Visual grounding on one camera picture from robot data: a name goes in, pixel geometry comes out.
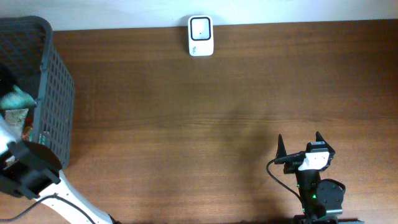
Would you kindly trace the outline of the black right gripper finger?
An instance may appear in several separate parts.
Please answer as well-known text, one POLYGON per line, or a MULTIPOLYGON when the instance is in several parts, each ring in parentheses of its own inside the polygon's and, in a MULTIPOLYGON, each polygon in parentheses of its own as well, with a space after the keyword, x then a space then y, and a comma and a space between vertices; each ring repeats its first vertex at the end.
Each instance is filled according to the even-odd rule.
POLYGON ((325 139, 323 138, 323 136, 320 134, 319 131, 317 131, 315 133, 315 137, 316 137, 315 142, 316 142, 317 146, 320 146, 320 145, 327 146, 328 145, 328 143, 325 141, 325 139))
POLYGON ((282 138, 282 135, 279 134, 278 135, 278 145, 277 145, 277 152, 276 152, 276 159, 281 159, 283 157, 287 156, 287 152, 285 150, 285 145, 284 145, 284 141, 282 138))

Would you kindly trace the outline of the teal snack bag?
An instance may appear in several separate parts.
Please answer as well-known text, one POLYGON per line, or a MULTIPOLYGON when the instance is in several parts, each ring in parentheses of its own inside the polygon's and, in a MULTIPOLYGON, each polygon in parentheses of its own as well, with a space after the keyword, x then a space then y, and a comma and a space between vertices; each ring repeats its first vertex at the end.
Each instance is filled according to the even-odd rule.
POLYGON ((1 97, 2 110, 21 110, 36 106, 37 103, 33 97, 22 91, 17 85, 14 85, 11 91, 1 97))

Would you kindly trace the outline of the white Pantene cream tube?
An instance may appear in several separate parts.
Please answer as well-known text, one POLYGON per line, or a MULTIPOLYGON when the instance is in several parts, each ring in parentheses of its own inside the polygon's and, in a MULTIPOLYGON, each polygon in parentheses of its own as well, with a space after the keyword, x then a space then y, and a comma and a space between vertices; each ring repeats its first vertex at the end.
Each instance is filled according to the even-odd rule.
POLYGON ((6 123, 18 136, 20 136, 23 132, 24 123, 28 112, 28 108, 19 110, 6 110, 5 112, 6 123))

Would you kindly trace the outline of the orange snack packet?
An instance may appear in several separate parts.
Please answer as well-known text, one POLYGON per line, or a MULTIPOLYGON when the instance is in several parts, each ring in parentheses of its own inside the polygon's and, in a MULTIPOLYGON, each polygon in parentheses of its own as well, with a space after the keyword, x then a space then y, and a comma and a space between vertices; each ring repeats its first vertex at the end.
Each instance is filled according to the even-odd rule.
POLYGON ((26 118, 24 121, 21 138, 25 141, 32 140, 33 122, 34 120, 31 118, 26 118))

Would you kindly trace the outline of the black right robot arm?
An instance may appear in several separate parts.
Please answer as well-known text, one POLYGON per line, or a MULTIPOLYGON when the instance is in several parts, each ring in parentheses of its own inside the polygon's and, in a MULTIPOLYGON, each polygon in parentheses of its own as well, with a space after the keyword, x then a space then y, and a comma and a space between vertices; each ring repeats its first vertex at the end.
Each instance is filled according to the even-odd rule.
POLYGON ((320 177, 330 167, 334 155, 335 150, 319 132, 304 151, 295 154, 287 154, 282 136, 278 136, 274 163, 284 166, 284 174, 295 175, 302 204, 303 215, 296 215, 294 223, 338 223, 346 187, 336 180, 320 177))

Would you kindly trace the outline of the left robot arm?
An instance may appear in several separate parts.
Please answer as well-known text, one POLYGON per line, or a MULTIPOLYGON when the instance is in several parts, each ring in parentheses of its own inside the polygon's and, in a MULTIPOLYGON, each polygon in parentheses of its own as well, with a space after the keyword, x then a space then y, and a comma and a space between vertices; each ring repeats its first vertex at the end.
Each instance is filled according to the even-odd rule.
POLYGON ((43 144, 24 141, 1 119, 1 192, 35 203, 13 218, 22 218, 44 204, 73 224, 116 224, 108 213, 96 208, 69 183, 58 157, 43 144))

